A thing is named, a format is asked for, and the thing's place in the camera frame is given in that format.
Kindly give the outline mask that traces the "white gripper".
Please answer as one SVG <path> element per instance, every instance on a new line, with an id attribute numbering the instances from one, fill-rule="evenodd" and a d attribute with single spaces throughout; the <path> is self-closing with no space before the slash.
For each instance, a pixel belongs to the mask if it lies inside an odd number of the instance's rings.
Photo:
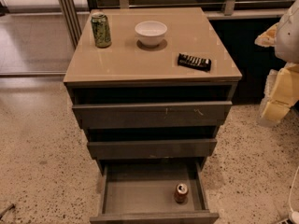
<path id="1" fill-rule="evenodd" d="M 278 23 L 273 24 L 258 35 L 254 43 L 260 47 L 274 47 L 277 28 Z M 299 101 L 299 64 L 286 63 L 279 71 L 271 69 L 265 82 L 264 96 L 268 101 L 261 102 L 261 118 L 280 122 L 290 111 L 289 107 Z"/>

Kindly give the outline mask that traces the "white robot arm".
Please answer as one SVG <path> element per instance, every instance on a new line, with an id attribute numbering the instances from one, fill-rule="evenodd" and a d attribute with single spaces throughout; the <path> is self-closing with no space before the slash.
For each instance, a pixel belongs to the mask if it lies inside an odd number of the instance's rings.
<path id="1" fill-rule="evenodd" d="M 271 69 L 265 81 L 258 122 L 271 127 L 278 125 L 299 101 L 299 0 L 254 43 L 273 47 L 275 55 L 286 63 L 279 71 Z"/>

